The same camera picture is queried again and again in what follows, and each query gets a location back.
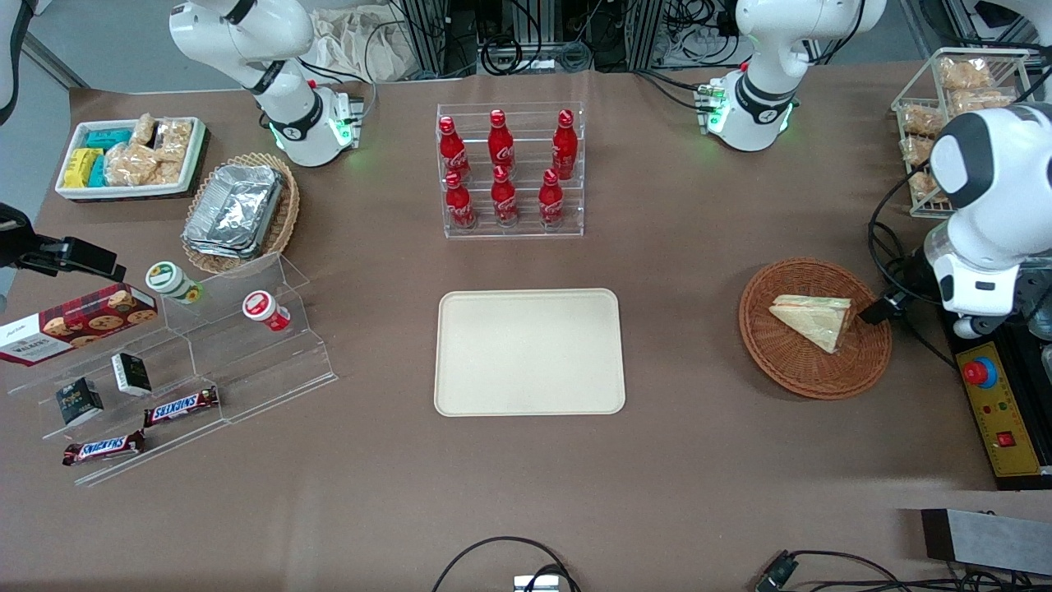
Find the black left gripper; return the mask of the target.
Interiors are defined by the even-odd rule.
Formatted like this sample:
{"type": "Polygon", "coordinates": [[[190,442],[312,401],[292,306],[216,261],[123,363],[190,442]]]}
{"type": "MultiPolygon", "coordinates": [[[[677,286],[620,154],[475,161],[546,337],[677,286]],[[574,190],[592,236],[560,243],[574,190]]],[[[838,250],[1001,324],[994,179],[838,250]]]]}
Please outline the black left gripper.
{"type": "Polygon", "coordinates": [[[943,306],[939,281],[923,251],[912,251],[904,257],[904,293],[883,293],[874,303],[861,311],[865,323],[883,323],[898,319],[913,303],[943,306]]]}

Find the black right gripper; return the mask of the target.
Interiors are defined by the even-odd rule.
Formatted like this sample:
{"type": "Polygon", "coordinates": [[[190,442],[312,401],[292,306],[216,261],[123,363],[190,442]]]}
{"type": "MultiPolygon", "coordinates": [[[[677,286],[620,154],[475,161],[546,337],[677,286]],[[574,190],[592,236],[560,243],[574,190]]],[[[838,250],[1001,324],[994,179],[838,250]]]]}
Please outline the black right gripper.
{"type": "Polygon", "coordinates": [[[116,252],[75,237],[48,238],[41,243],[31,228],[31,219],[14,206],[1,205],[1,266],[17,267],[26,256],[36,254],[36,270],[56,277],[81,272],[113,282],[124,281],[127,269],[116,252]]]}

